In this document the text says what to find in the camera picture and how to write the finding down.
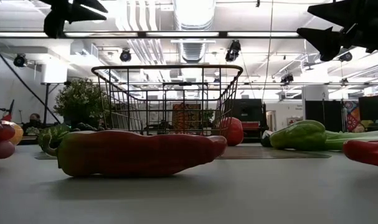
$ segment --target ceiling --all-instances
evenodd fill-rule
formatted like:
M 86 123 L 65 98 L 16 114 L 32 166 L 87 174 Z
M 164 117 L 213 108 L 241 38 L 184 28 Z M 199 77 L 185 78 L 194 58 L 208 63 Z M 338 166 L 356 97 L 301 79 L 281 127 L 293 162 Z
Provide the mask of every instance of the ceiling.
M 100 2 L 109 10 L 107 21 L 66 23 L 65 30 L 119 30 L 116 26 L 116 18 L 119 18 L 123 12 L 118 7 L 117 1 Z M 334 27 L 334 30 L 339 30 L 340 27 L 306 12 L 308 6 L 324 2 L 331 1 L 261 0 L 260 7 L 256 7 L 256 1 L 216 0 L 212 30 L 294 32 L 299 27 L 327 29 L 331 26 Z M 139 1 L 135 1 L 135 3 L 139 21 Z M 195 7 L 188 10 L 192 10 L 193 16 L 196 16 Z M 2 0 L 0 1 L 0 31 L 41 31 L 47 13 L 49 13 L 49 6 L 39 1 Z M 155 21 L 159 30 L 174 30 L 172 0 L 156 0 Z M 252 85 L 253 88 L 263 87 L 260 83 L 263 83 L 265 79 L 267 82 L 274 80 L 280 82 L 280 77 L 287 73 L 294 75 L 295 82 L 316 82 L 318 80 L 339 82 L 343 77 L 348 77 L 350 82 L 366 82 L 378 77 L 378 70 L 367 71 L 378 65 L 378 52 L 369 55 L 365 53 L 365 49 L 359 47 L 351 50 L 354 58 L 350 62 L 336 60 L 314 65 L 311 67 L 312 70 L 307 70 L 308 67 L 304 67 L 303 62 L 314 62 L 318 52 L 302 39 L 240 39 L 242 48 L 240 56 L 235 62 L 227 63 L 224 58 L 226 48 L 231 41 L 231 39 L 216 39 L 214 43 L 207 44 L 206 54 L 201 63 L 239 65 L 244 68 L 239 81 L 255 82 Z M 69 70 L 70 76 L 90 75 L 89 71 L 92 65 L 80 64 L 76 60 L 78 55 L 70 55 L 71 43 L 71 40 L 2 39 L 0 45 L 48 47 L 63 57 L 69 58 L 75 68 L 79 67 L 79 69 Z M 99 49 L 99 58 L 103 63 L 109 65 L 141 63 L 134 52 L 131 52 L 133 53 L 132 60 L 128 63 L 123 63 L 119 59 L 122 48 L 130 47 L 126 39 L 85 39 L 83 43 L 85 45 L 94 44 Z M 181 63 L 178 44 L 172 44 L 170 39 L 161 39 L 160 44 L 167 64 Z M 172 72 L 171 78 L 176 78 L 177 75 Z M 213 72 L 207 74 L 208 77 L 212 77 L 212 75 Z M 234 72 L 222 71 L 224 81 L 230 81 L 234 75 Z

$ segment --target green plant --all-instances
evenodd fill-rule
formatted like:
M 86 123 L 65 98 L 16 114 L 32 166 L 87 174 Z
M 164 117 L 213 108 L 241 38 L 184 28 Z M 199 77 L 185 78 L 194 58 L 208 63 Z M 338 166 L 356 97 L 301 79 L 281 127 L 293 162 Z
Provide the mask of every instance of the green plant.
M 94 84 L 87 78 L 74 80 L 59 90 L 54 110 L 69 120 L 72 126 L 79 122 L 98 126 L 98 121 L 103 116 L 101 99 L 107 110 L 108 99 L 104 94 L 100 94 L 98 84 Z

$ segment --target red bell pepper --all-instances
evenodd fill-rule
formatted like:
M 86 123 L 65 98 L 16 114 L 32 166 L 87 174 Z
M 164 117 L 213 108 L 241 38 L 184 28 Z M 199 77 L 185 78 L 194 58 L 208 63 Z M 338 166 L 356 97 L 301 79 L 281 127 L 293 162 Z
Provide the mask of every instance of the red bell pepper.
M 353 161 L 378 166 L 378 141 L 349 140 L 344 143 L 343 152 Z

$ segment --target wire basket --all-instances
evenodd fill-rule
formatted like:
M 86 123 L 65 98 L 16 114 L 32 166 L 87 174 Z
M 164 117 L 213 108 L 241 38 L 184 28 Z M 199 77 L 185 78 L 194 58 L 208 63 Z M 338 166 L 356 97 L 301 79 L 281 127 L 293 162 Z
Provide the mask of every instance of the wire basket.
M 164 82 L 170 74 L 201 72 L 201 82 Z M 204 71 L 215 74 L 206 82 Z M 135 65 L 92 68 L 98 77 L 103 120 L 108 129 L 143 135 L 228 133 L 237 80 L 243 69 L 235 65 Z M 222 72 L 231 82 L 222 83 Z M 133 82 L 151 76 L 162 82 Z

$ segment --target white wall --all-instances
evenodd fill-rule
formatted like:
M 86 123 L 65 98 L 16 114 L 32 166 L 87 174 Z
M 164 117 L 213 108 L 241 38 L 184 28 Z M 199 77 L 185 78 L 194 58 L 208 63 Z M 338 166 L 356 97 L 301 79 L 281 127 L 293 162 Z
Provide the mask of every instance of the white wall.
M 15 68 L 19 76 L 28 84 L 28 86 L 43 100 L 45 101 L 45 86 L 40 84 L 42 80 L 42 73 L 37 72 L 34 75 L 34 70 L 31 68 L 16 68 L 13 62 L 8 62 Z M 57 89 L 49 95 L 49 108 L 55 105 L 54 98 L 58 93 Z M 0 108 L 9 108 L 12 100 L 14 102 L 14 109 L 12 114 L 12 121 L 21 123 L 19 110 L 22 114 L 22 122 L 28 122 L 31 113 L 40 114 L 41 120 L 44 118 L 44 106 L 37 100 L 15 77 L 10 69 L 0 58 Z M 47 122 L 53 123 L 55 119 L 48 114 Z
M 287 118 L 302 117 L 302 102 L 266 102 L 267 111 L 276 111 L 276 131 L 288 126 Z

